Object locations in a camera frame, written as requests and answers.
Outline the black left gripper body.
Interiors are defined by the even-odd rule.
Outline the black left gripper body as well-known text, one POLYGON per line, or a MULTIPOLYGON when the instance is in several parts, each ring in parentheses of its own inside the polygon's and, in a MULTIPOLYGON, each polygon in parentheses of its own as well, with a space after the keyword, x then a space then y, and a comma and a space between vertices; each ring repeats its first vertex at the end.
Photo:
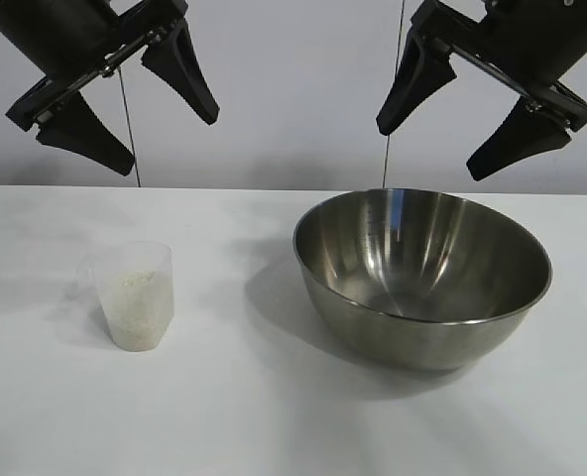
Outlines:
POLYGON ((121 14, 107 1, 0 1, 0 33, 45 75, 6 116, 28 131, 138 51, 169 81, 166 67, 180 64, 176 38, 186 32, 186 10, 184 1, 141 1, 121 14))

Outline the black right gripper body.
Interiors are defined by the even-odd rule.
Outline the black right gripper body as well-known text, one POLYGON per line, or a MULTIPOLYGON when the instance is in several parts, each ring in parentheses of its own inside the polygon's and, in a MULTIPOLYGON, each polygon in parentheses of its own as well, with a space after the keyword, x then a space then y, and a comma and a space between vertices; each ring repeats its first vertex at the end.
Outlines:
POLYGON ((561 82, 587 55, 587 1, 488 1, 479 21, 441 1, 424 1, 411 29, 445 43, 451 55, 483 69, 565 129, 587 124, 586 101, 561 82))

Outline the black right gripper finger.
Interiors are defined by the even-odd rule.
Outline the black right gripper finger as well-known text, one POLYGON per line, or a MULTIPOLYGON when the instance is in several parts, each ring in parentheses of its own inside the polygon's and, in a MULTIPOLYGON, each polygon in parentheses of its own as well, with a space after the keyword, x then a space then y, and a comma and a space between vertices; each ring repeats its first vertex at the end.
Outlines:
POLYGON ((409 29, 404 52, 376 122, 384 136, 394 133, 428 97, 456 78, 451 48, 409 29))
POLYGON ((533 110, 520 98, 497 130, 466 162, 475 181, 486 179, 531 156, 561 149, 569 143, 563 125, 533 110))

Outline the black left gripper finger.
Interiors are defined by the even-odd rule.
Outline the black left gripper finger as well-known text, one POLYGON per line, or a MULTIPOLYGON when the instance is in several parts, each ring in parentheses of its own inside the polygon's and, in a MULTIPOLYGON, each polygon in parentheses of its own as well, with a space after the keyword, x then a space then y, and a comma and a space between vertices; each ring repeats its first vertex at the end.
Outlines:
POLYGON ((36 139, 44 146, 84 156, 121 176, 134 168, 133 154, 102 124, 79 92, 39 127, 36 139))
POLYGON ((150 44, 141 58, 142 65, 172 88, 206 124, 218 119, 216 102, 199 66, 185 19, 155 44, 150 44))

